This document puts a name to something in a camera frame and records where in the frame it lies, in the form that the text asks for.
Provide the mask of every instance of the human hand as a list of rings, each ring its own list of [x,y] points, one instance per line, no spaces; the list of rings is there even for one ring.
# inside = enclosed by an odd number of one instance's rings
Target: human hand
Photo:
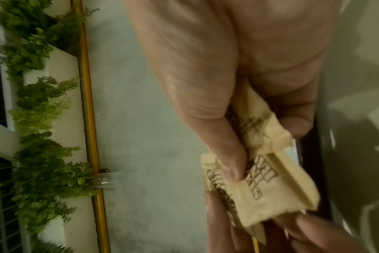
[[[234,228],[220,199],[205,193],[207,208],[208,253],[253,253],[252,239]],[[311,215],[296,214],[276,223],[288,229],[297,253],[367,253],[343,228]]]
[[[180,118],[243,179],[245,148],[224,118],[249,81],[295,138],[313,125],[318,76],[340,0],[124,0]]]

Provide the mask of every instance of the paper packet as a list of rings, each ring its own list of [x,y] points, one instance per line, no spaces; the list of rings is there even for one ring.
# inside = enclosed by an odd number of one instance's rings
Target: paper packet
[[[248,152],[246,178],[228,185],[216,155],[209,152],[201,157],[205,190],[217,192],[234,226],[265,244],[262,221],[316,210],[319,192],[303,168],[284,152],[292,146],[291,134],[248,83],[236,86],[226,118]]]

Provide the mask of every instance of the white planter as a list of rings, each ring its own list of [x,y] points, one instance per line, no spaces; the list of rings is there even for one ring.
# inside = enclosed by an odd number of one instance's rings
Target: white planter
[[[62,50],[53,48],[50,58],[46,59],[45,68],[25,73],[24,84],[35,83],[38,77],[42,76],[51,76],[57,81],[78,78],[78,60]],[[64,147],[81,147],[81,150],[75,152],[67,161],[87,162],[80,87],[68,91],[67,96],[71,98],[72,105],[63,113],[60,120],[52,123],[52,139]],[[77,211],[71,215],[71,221],[63,224],[60,218],[53,220],[40,237],[52,243],[71,247],[75,253],[97,253],[97,233],[91,198],[69,199],[67,205],[77,207]]]
[[[53,0],[52,5],[44,12],[51,17],[63,15],[71,9],[70,0]]]

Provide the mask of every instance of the white wall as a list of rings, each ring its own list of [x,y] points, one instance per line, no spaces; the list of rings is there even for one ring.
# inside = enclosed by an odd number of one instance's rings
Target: white wall
[[[353,0],[342,13],[320,95],[336,218],[379,253],[379,0]]]

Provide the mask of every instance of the brown paper wrapper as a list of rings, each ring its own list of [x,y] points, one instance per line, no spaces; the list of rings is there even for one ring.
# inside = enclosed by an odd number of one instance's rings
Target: brown paper wrapper
[[[234,226],[265,244],[262,221],[284,213],[316,210],[319,192],[303,168],[284,152],[292,146],[291,134],[249,84],[237,85],[226,118],[248,151],[247,176],[229,186],[216,155],[203,154],[205,189],[217,192]]]

